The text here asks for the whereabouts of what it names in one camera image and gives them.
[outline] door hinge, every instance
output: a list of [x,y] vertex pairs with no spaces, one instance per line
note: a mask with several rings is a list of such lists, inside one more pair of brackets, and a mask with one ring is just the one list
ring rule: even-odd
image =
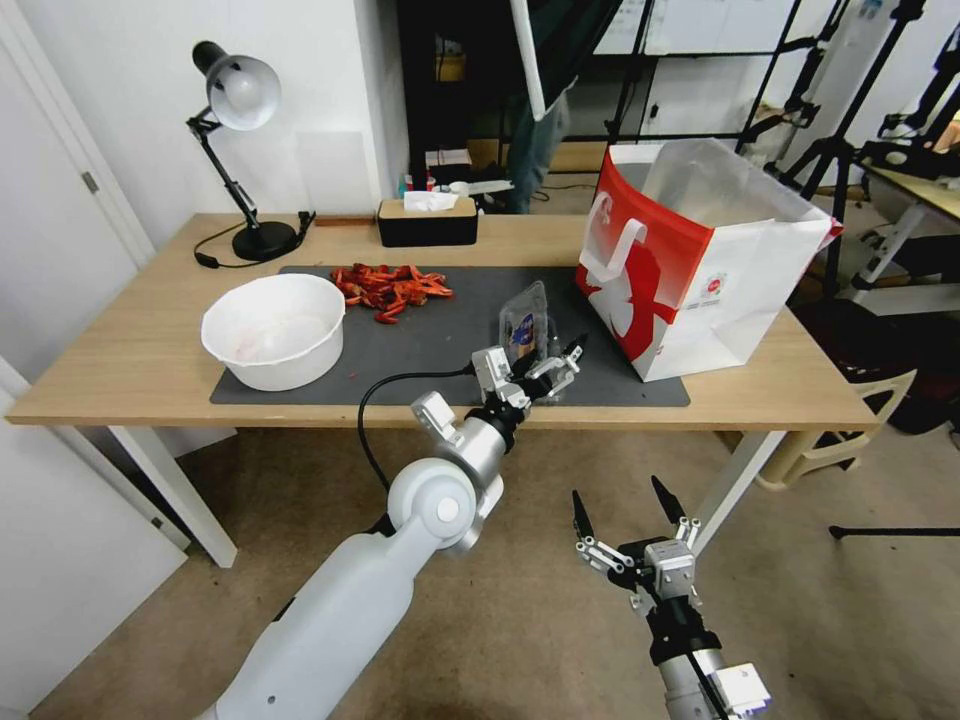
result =
[[87,170],[81,173],[80,177],[83,179],[83,183],[87,186],[87,190],[89,190],[91,194],[95,195],[100,189],[100,186],[97,185],[97,181],[93,179],[93,175],[90,174],[90,171]]

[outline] plastic food container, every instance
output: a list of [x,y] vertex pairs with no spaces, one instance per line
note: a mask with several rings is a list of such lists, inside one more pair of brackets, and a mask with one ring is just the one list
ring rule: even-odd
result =
[[204,314],[200,341],[244,385],[313,382],[343,350],[343,294],[314,275],[273,275],[234,288]]

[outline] desk lamp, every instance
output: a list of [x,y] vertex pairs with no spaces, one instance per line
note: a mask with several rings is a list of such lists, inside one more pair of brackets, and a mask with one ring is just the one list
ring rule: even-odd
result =
[[193,48],[193,64],[207,79],[209,104],[187,120],[187,126],[200,141],[200,147],[220,173],[227,192],[247,222],[233,237],[233,251],[244,260],[280,257],[299,244],[296,230],[286,223],[257,220],[256,204],[240,183],[227,174],[207,139],[219,127],[255,130],[267,122],[280,105],[280,79],[262,60],[227,55],[223,48],[209,40]]

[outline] white chair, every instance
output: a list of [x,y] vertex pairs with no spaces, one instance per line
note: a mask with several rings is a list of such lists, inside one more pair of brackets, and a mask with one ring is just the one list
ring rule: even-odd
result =
[[767,490],[786,490],[801,475],[828,465],[849,463],[844,470],[860,464],[860,453],[880,432],[890,414],[903,400],[917,371],[868,383],[852,383],[857,394],[877,415],[877,425],[864,432],[791,432],[780,443],[757,476],[757,484]]

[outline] crayfish pile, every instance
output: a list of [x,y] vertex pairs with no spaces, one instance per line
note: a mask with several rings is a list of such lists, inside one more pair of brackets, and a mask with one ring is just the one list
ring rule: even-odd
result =
[[447,277],[440,273],[422,273],[416,265],[401,265],[391,270],[387,265],[354,263],[350,268],[337,268],[330,273],[347,305],[366,305],[379,310],[377,322],[393,325],[407,305],[423,305],[430,297],[453,297],[446,286]]

